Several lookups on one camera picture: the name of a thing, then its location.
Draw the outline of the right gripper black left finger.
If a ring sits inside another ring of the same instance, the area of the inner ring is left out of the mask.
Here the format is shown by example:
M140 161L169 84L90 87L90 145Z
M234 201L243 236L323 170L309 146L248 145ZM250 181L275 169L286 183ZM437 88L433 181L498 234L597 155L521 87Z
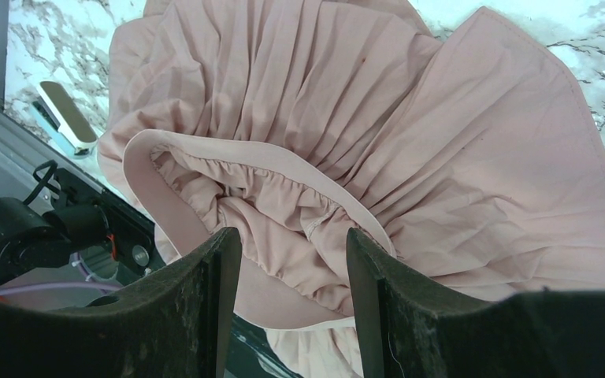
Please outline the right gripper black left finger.
M221 377L242 246L222 228L190 254L85 307L0 302L0 377Z

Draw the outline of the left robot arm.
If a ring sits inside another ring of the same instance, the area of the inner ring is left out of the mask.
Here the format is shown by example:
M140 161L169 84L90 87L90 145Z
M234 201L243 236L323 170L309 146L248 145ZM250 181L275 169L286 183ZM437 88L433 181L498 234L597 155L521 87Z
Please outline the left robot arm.
M108 220L93 205L38 214L16 198L0 198L0 284L37 268L60 268L72 254L108 240Z

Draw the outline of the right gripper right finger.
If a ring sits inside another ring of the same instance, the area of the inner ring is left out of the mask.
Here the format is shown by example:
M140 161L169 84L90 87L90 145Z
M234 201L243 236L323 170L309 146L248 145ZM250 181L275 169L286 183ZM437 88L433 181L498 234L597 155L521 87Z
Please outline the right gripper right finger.
M347 268L367 377L605 377L605 291L472 298L357 228Z

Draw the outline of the pink skirt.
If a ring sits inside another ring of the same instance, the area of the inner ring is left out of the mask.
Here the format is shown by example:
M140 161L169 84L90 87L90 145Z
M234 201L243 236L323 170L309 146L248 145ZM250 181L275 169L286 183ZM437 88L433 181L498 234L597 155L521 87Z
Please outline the pink skirt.
M482 7L151 1L109 48L107 181L173 263L242 239L234 310L304 377L360 377L347 232L485 301L605 289L605 147L572 72Z

